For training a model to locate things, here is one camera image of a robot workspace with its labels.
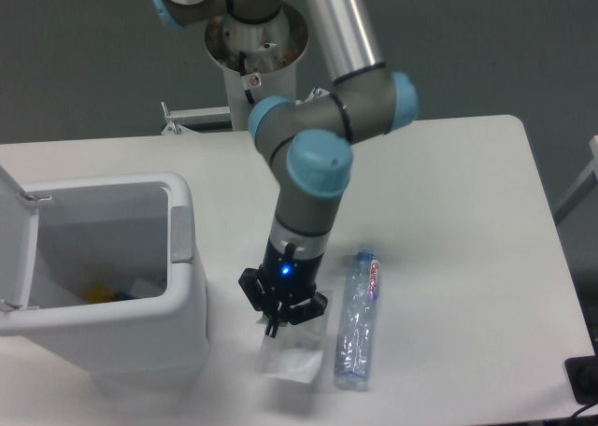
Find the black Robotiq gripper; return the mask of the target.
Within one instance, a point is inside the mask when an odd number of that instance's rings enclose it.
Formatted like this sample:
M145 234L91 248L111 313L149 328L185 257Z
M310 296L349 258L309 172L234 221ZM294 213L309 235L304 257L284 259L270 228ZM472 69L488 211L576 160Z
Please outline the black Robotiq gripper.
M264 334L272 338L281 326L318 318L328 306L316 284L323 254L312 258L298 254L293 243L279 251L269 240L259 269L246 268L238 280L253 309L267 318Z

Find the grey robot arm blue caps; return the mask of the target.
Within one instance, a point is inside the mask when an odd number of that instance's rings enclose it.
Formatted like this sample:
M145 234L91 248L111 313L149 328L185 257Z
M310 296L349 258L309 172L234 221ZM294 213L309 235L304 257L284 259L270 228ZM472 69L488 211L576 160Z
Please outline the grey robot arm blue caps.
M389 70L364 0L152 0L163 23L206 23L206 48L230 78L231 122L247 130L278 182L263 262L239 284L265 332L325 312L316 276L352 146L417 118L409 77Z

